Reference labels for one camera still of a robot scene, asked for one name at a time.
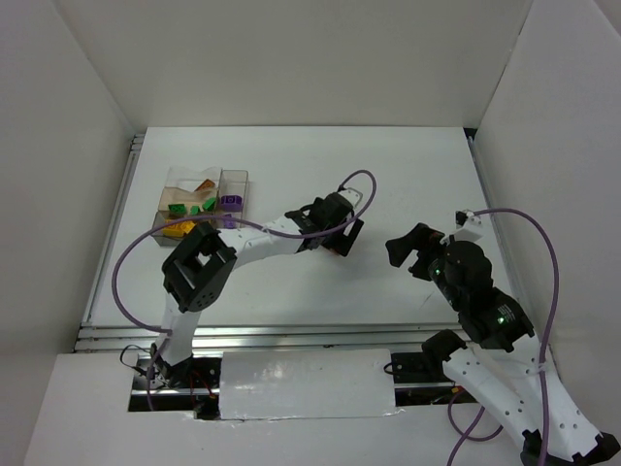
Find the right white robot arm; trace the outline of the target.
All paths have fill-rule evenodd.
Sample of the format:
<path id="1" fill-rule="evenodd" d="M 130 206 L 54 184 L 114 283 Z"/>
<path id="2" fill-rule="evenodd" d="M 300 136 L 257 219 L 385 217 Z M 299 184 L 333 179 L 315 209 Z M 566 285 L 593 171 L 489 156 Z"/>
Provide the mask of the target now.
<path id="1" fill-rule="evenodd" d="M 409 272 L 433 283 L 468 338 L 443 330 L 422 350 L 433 369 L 462 386 L 497 420 L 520 449 L 525 465 L 596 465 L 620 451 L 578 409 L 556 369 L 539 362 L 540 342 L 519 303 L 498 289 L 492 264 L 463 226 L 450 235 L 417 224 L 387 241 L 392 266 L 414 253 Z"/>

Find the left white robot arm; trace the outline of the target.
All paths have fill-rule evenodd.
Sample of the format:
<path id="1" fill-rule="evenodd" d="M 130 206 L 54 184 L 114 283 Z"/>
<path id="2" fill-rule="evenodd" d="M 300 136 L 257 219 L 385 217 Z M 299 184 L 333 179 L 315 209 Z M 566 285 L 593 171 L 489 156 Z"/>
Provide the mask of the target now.
<path id="1" fill-rule="evenodd" d="M 162 266 L 167 292 L 163 332 L 150 348 L 158 378 L 170 387 L 188 382 L 199 317 L 215 303 L 233 271 L 269 257 L 321 247 L 348 255 L 364 225 L 361 219 L 354 220 L 349 233 L 340 230 L 317 238 L 308 236 L 346 224 L 361 200 L 359 191 L 341 188 L 257 229 L 195 227 Z"/>

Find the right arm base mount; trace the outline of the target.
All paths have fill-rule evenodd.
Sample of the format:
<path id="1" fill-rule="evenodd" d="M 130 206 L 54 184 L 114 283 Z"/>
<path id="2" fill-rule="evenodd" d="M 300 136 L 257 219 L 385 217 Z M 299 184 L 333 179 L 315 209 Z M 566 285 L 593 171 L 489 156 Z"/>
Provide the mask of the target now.
<path id="1" fill-rule="evenodd" d="M 396 406 L 447 405 L 460 394 L 462 403 L 472 403 L 474 398 L 450 380 L 441 366 L 450 354 L 466 347 L 454 331 L 443 330 L 425 341 L 420 351 L 393 352 L 383 372 L 393 380 Z"/>

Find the purple lego brick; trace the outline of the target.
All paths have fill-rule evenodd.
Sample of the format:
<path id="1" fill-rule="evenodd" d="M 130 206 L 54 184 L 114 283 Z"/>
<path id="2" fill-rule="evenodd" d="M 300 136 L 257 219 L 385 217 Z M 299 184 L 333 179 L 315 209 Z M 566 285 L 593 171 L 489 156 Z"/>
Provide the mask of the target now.
<path id="1" fill-rule="evenodd" d="M 222 226 L 225 229 L 235 229 L 238 224 L 236 222 L 236 219 L 232 215 L 226 214 L 222 216 Z"/>

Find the purple round lego piece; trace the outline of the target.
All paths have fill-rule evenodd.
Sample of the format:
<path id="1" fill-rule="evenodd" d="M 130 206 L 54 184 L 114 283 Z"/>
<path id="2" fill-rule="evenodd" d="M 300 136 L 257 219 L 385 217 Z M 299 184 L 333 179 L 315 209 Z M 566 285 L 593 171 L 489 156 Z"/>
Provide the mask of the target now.
<path id="1" fill-rule="evenodd" d="M 241 212 L 244 209 L 244 198 L 240 195 L 223 195 L 219 199 L 219 209 L 229 213 Z"/>

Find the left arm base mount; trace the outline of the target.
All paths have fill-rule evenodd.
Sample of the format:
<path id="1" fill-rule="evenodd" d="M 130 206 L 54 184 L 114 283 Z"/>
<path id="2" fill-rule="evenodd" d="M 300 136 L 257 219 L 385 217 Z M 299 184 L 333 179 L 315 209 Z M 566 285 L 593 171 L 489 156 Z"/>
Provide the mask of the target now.
<path id="1" fill-rule="evenodd" d="M 130 413 L 187 412 L 196 419 L 220 419 L 221 357 L 192 358 L 170 379 L 156 365 L 147 378 L 150 354 L 137 345 L 125 347 L 118 359 L 133 373 L 127 407 Z"/>

